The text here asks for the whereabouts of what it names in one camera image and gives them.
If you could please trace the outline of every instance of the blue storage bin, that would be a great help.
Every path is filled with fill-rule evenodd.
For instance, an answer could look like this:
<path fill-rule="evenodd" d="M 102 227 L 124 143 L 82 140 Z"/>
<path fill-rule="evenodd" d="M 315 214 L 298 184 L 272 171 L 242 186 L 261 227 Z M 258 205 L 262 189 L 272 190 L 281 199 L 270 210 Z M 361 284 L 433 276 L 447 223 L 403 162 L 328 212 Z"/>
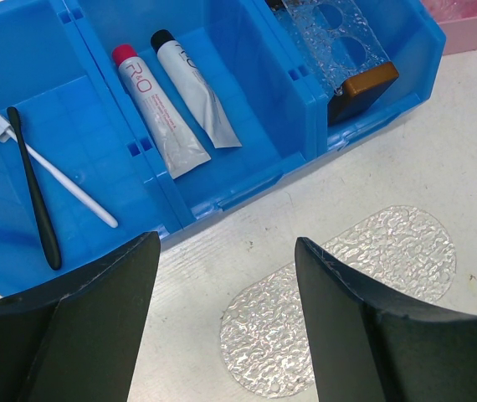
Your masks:
<path fill-rule="evenodd" d="M 175 210 L 183 224 L 237 205 L 316 157 L 315 99 L 305 84 L 295 82 L 296 71 L 286 67 L 288 57 L 280 45 L 264 36 L 267 28 L 256 8 L 240 0 L 66 4 L 135 135 L 148 138 L 148 131 L 110 57 L 120 44 L 134 46 L 211 155 L 210 162 L 175 181 L 159 155 L 151 163 L 160 167 L 164 191 L 178 190 L 186 208 L 176 205 Z M 172 32 L 218 94 L 242 148 L 214 149 L 195 122 L 151 47 L 151 36 L 163 28 Z"/>
<path fill-rule="evenodd" d="M 305 56 L 266 7 L 265 0 L 255 4 L 264 21 L 295 64 Z M 376 35 L 383 50 L 400 73 L 397 81 L 366 112 L 327 129 L 327 141 L 319 144 L 320 153 L 340 151 L 387 126 L 400 115 L 425 102 L 445 46 L 446 37 L 420 0 L 353 0 Z M 324 109 L 333 94 L 326 94 L 317 79 L 306 77 L 311 93 Z"/>
<path fill-rule="evenodd" d="M 139 233 L 181 228 L 65 8 L 0 3 L 0 112 L 16 106 L 25 141 L 119 221 L 112 229 L 37 163 L 64 265 L 44 259 L 15 141 L 0 142 L 0 293 L 22 291 Z"/>
<path fill-rule="evenodd" d="M 15 142 L 0 143 L 0 293 L 95 260 L 148 230 L 167 237 L 253 197 L 430 96 L 444 36 L 418 0 L 357 1 L 401 78 L 366 113 L 327 127 L 330 94 L 264 0 L 4 0 L 0 111 L 119 221 L 111 229 L 39 165 L 64 266 L 43 256 Z M 168 29 L 214 88 L 242 148 L 214 149 L 151 48 Z M 110 54 L 132 44 L 212 157 L 172 180 Z"/>

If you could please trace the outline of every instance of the red tube cap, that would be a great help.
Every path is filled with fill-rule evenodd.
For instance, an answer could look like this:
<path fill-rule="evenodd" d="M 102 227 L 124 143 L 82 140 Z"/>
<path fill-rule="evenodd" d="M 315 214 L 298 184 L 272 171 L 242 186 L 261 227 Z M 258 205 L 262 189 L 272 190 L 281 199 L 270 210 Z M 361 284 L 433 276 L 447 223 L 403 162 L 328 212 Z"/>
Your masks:
<path fill-rule="evenodd" d="M 112 59 L 117 67 L 130 57 L 136 57 L 138 53 L 129 44 L 121 44 L 112 52 Z"/>

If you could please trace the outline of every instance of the tube cap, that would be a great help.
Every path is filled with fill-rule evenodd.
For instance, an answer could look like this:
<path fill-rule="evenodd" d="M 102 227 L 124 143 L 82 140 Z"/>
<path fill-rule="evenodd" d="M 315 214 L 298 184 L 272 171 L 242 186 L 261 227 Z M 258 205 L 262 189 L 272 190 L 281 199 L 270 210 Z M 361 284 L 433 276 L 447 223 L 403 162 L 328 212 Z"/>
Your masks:
<path fill-rule="evenodd" d="M 169 31 L 161 29 L 160 31 L 155 32 L 153 36 L 151 36 L 151 46 L 156 53 L 162 45 L 167 42 L 170 42 L 171 40 L 175 40 L 175 38 L 173 38 L 173 35 Z"/>
<path fill-rule="evenodd" d="M 136 57 L 138 53 L 129 44 L 121 44 L 112 52 L 112 59 L 117 67 L 130 57 Z"/>

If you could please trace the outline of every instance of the black toothbrush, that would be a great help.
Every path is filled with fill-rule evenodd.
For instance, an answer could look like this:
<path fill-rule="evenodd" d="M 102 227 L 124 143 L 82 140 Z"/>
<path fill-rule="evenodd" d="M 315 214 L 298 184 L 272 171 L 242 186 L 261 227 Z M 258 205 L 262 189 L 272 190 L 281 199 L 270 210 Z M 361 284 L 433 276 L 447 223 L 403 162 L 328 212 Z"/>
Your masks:
<path fill-rule="evenodd" d="M 58 246 L 58 240 L 54 233 L 53 224 L 47 212 L 45 206 L 44 197 L 39 189 L 38 180 L 32 169 L 30 162 L 30 156 L 28 155 L 27 146 L 23 139 L 21 132 L 21 117 L 18 110 L 10 106 L 7 109 L 8 119 L 12 125 L 15 137 L 18 140 L 19 151 L 21 152 L 21 158 L 23 159 L 24 173 L 27 176 L 28 191 L 30 192 L 30 198 L 32 199 L 32 206 L 34 209 L 34 216 L 36 223 L 38 224 L 39 239 L 44 249 L 45 259 L 49 263 L 52 269 L 59 270 L 62 265 L 62 255 L 60 254 L 60 248 Z"/>

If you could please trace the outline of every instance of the toothbrush handle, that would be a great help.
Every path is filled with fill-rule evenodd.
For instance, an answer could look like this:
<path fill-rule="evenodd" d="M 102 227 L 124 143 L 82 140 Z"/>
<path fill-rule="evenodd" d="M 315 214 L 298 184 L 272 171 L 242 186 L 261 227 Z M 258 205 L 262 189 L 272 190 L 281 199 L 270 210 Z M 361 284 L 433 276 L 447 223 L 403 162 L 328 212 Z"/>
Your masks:
<path fill-rule="evenodd" d="M 15 137 L 18 139 L 19 151 L 21 152 L 21 158 L 23 159 L 24 172 L 27 176 L 28 191 L 30 192 L 34 216 L 36 218 L 36 223 L 38 224 L 39 239 L 44 248 L 45 258 L 53 270 L 59 270 L 62 265 L 62 256 L 60 254 L 58 240 L 54 233 L 49 212 L 45 206 L 44 197 L 39 189 L 38 180 L 32 169 L 30 156 L 25 147 L 23 134 L 21 132 L 21 119 L 18 110 L 15 107 L 8 107 L 7 112 L 8 119 L 10 120 L 10 124 L 15 132 Z"/>
<path fill-rule="evenodd" d="M 91 198 L 85 191 L 77 186 L 65 174 L 60 172 L 51 162 L 42 157 L 33 148 L 27 144 L 28 153 L 43 166 L 49 173 L 53 175 L 56 180 L 60 182 L 70 193 L 72 193 L 82 204 L 88 207 L 99 218 L 106 222 L 110 227 L 117 228 L 118 221 L 114 219 L 103 207 L 101 207 L 93 198 Z"/>

